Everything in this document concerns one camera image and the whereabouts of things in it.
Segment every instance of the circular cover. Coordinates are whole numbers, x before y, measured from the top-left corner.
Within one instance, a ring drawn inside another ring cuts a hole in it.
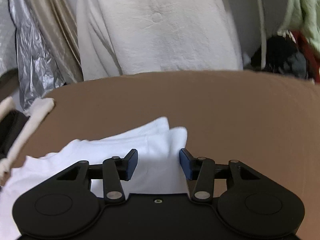
[[[66,237],[88,226],[99,212],[97,198],[72,181],[39,185],[15,202],[12,215],[21,232]]]
[[[281,186],[234,186],[218,200],[218,212],[233,229],[255,238],[293,233],[304,218],[302,201]]]

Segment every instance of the white cloth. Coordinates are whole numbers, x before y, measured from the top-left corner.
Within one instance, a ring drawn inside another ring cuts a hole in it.
[[[187,130],[169,130],[166,118],[100,141],[74,140],[60,153],[39,159],[27,157],[23,167],[12,169],[12,176],[0,192],[0,239],[15,240],[20,233],[12,218],[12,206],[24,192],[80,160],[100,164],[112,156],[124,157],[138,150],[138,165],[130,181],[122,181],[129,193],[187,193],[186,179],[179,162],[179,150],[185,147]],[[92,180],[91,191],[103,197],[102,180]]]
[[[242,69],[230,13],[222,0],[78,0],[84,79]]]

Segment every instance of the black fabric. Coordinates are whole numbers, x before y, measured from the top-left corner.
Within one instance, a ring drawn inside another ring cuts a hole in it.
[[[251,66],[254,70],[261,71],[261,47],[251,58]],[[282,36],[273,36],[267,40],[266,67],[262,71],[309,78],[304,55],[290,38]]]
[[[0,122],[0,159],[7,156],[10,147],[28,119],[23,113],[14,110]]]

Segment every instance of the pile of clothes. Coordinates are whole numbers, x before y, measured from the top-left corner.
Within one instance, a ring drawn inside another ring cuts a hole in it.
[[[266,66],[261,68],[261,48],[251,58],[255,71],[278,73],[320,83],[320,59],[300,31],[280,31],[267,40]]]
[[[281,6],[275,9],[284,1],[258,0],[261,47],[251,58],[250,69],[319,83],[320,0],[287,0],[285,12]],[[273,22],[280,31],[272,28]]]

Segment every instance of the screw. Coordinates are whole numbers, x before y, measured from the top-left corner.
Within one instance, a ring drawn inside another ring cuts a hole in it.
[[[210,193],[206,192],[206,191],[198,191],[195,193],[195,197],[197,199],[202,199],[202,200],[208,199],[208,198],[210,198]]]
[[[122,193],[119,192],[119,191],[110,191],[110,192],[107,193],[107,198],[108,199],[115,200],[115,199],[119,199],[121,197],[122,197]]]

